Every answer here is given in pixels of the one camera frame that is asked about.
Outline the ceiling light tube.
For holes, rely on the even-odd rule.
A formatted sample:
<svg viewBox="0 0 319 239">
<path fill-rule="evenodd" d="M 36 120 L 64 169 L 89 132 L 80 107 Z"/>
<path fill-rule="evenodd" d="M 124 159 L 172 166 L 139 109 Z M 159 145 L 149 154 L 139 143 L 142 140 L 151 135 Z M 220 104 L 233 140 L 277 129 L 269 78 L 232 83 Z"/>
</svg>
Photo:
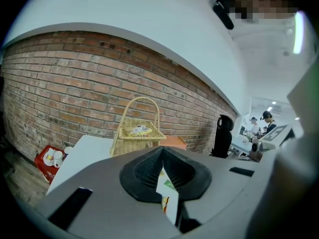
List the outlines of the ceiling light tube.
<svg viewBox="0 0 319 239">
<path fill-rule="evenodd" d="M 294 40 L 294 47 L 293 53 L 300 54 L 303 46 L 303 39 L 304 39 L 304 14 L 302 11 L 298 11 L 295 15 L 295 40 Z"/>
</svg>

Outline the orange cardboard box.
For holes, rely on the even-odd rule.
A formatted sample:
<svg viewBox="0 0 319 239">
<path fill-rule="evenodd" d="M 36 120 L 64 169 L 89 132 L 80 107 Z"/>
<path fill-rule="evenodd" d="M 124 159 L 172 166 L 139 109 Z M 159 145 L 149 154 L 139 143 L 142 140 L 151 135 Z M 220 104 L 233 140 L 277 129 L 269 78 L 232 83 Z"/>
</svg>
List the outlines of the orange cardboard box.
<svg viewBox="0 0 319 239">
<path fill-rule="evenodd" d="M 161 140 L 159 146 L 177 147 L 186 150 L 186 142 L 179 136 L 167 135 L 166 139 Z"/>
</svg>

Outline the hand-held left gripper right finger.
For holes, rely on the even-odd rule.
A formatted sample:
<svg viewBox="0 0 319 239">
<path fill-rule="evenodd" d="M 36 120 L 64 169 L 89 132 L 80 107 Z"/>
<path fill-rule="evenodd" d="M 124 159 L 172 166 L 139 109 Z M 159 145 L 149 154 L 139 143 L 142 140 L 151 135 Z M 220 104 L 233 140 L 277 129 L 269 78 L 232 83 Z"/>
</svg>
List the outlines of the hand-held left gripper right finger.
<svg viewBox="0 0 319 239">
<path fill-rule="evenodd" d="M 201 198 L 185 203 L 189 217 L 201 224 L 192 232 L 246 233 L 271 177 L 276 150 L 264 153 L 260 162 L 176 151 L 205 165 L 212 176 Z"/>
</svg>

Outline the red box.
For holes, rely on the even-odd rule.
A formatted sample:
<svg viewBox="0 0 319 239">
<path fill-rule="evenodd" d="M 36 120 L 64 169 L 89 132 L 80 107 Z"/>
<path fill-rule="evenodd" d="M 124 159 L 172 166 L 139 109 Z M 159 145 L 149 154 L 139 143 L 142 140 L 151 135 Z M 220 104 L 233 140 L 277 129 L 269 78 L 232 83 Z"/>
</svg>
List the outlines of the red box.
<svg viewBox="0 0 319 239">
<path fill-rule="evenodd" d="M 44 153 L 48 150 L 48 149 L 54 149 L 55 151 L 62 151 L 63 152 L 63 160 L 65 159 L 65 153 L 63 150 L 60 150 L 56 147 L 53 147 L 51 145 L 47 145 L 41 152 L 40 154 L 38 154 L 35 158 L 34 158 L 34 163 L 36 168 L 42 173 L 42 175 L 44 176 L 45 180 L 48 182 L 48 184 L 50 185 L 56 175 L 56 173 L 59 170 L 59 167 L 56 167 L 55 165 L 53 166 L 47 166 L 44 164 L 43 162 L 43 155 Z"/>
</svg>

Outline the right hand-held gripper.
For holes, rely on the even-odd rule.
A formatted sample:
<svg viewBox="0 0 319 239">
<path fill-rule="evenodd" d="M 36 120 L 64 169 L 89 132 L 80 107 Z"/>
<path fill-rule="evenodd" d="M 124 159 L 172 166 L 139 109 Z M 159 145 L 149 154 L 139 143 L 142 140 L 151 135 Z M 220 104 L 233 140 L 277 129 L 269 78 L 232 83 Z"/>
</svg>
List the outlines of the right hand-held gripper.
<svg viewBox="0 0 319 239">
<path fill-rule="evenodd" d="M 260 162 L 264 153 L 279 148 L 286 140 L 295 138 L 291 125 L 277 126 L 268 134 L 252 143 L 250 158 Z"/>
</svg>

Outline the white plate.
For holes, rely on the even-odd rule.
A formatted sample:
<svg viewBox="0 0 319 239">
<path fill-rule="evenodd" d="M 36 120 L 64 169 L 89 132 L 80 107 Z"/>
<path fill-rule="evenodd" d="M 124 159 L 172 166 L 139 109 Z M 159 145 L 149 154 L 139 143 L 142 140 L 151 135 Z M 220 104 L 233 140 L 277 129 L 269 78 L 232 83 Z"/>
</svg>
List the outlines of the white plate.
<svg viewBox="0 0 319 239">
<path fill-rule="evenodd" d="M 54 149 L 48 149 L 44 155 L 43 155 L 43 162 L 47 166 L 53 166 L 54 165 L 54 158 L 53 155 L 55 153 Z"/>
</svg>

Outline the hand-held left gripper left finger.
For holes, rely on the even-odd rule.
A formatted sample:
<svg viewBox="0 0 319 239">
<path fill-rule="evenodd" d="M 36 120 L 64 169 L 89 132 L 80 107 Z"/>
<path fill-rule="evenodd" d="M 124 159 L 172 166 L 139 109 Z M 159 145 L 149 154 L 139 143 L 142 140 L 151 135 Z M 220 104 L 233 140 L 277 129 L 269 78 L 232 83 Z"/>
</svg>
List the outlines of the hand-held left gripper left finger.
<svg viewBox="0 0 319 239">
<path fill-rule="evenodd" d="M 161 203 L 137 201 L 120 182 L 120 171 L 148 148 L 97 161 L 53 189 L 36 207 L 63 231 L 81 239 L 173 239 L 180 230 L 163 213 Z"/>
</svg>

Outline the two-tier wicker basket stand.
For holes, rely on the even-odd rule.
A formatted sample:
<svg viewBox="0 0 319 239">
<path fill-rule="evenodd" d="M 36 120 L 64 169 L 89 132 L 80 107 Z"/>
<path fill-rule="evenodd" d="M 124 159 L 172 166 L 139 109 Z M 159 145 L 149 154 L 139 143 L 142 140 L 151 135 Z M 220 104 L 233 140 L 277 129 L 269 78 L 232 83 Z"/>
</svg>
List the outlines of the two-tier wicker basket stand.
<svg viewBox="0 0 319 239">
<path fill-rule="evenodd" d="M 155 120 L 151 122 L 145 119 L 135 119 L 127 116 L 127 112 L 136 101 L 146 100 L 151 102 L 155 109 Z M 129 137 L 129 133 L 138 125 L 144 124 L 152 129 L 147 137 Z M 142 150 L 149 147 L 158 146 L 161 140 L 166 136 L 160 131 L 160 111 L 155 101 L 148 97 L 137 97 L 132 99 L 124 109 L 120 123 L 116 130 L 112 147 L 110 148 L 110 156 L 120 156 L 133 151 Z"/>
</svg>

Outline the black chair with round headrest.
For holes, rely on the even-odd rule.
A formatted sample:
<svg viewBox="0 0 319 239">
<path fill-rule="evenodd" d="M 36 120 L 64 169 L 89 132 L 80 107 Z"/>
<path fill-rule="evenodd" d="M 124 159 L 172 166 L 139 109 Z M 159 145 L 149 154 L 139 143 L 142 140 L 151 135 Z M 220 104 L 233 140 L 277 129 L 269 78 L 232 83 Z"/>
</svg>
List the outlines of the black chair with round headrest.
<svg viewBox="0 0 319 239">
<path fill-rule="evenodd" d="M 217 129 L 215 135 L 214 147 L 211 151 L 211 156 L 226 158 L 228 150 L 232 141 L 231 131 L 234 128 L 233 120 L 226 116 L 221 115 L 217 121 Z"/>
</svg>

